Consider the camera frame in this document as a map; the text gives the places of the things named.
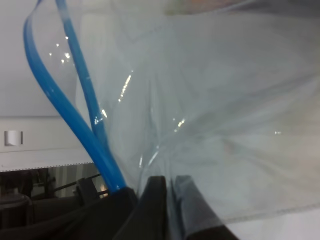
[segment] black object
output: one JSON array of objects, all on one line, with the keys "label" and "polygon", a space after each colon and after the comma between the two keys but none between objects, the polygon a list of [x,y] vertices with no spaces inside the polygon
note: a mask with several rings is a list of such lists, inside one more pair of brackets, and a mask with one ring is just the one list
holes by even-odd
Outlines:
[{"label": "black object", "polygon": [[[86,179],[93,179],[93,178],[96,178],[98,176],[100,176],[101,174],[96,174],[96,175],[93,175],[93,176],[90,176],[90,177],[87,177]],[[73,181],[73,182],[70,182],[66,185],[63,185],[63,186],[59,186],[59,187],[56,187],[55,189],[53,189],[50,193],[54,195],[55,192],[57,191],[60,191],[62,189],[65,189],[65,188],[68,188],[68,187],[71,187],[73,185],[76,185],[78,181]],[[38,194],[38,195],[35,195],[35,196],[32,196],[31,197],[31,200],[41,200],[43,198],[45,198],[45,194],[44,193],[41,193],[41,194]]]},{"label": "black object", "polygon": [[55,197],[32,201],[33,224],[48,221],[82,207],[79,196]]},{"label": "black object", "polygon": [[9,194],[0,197],[0,229],[29,225],[32,215],[30,199],[23,194]]},{"label": "black object", "polygon": [[166,196],[165,177],[150,177],[138,205],[114,240],[164,240],[167,227]]},{"label": "black object", "polygon": [[226,226],[211,227],[188,236],[187,240],[239,240]]},{"label": "black object", "polygon": [[14,189],[18,189],[19,193],[30,197],[36,175],[35,170],[0,172],[1,193],[13,194]]},{"label": "black object", "polygon": [[100,198],[91,178],[79,179],[76,184],[76,191],[85,205],[90,204]]},{"label": "black object", "polygon": [[111,240],[136,204],[134,191],[126,187],[59,217],[30,226],[4,229],[0,231],[0,239]]}]

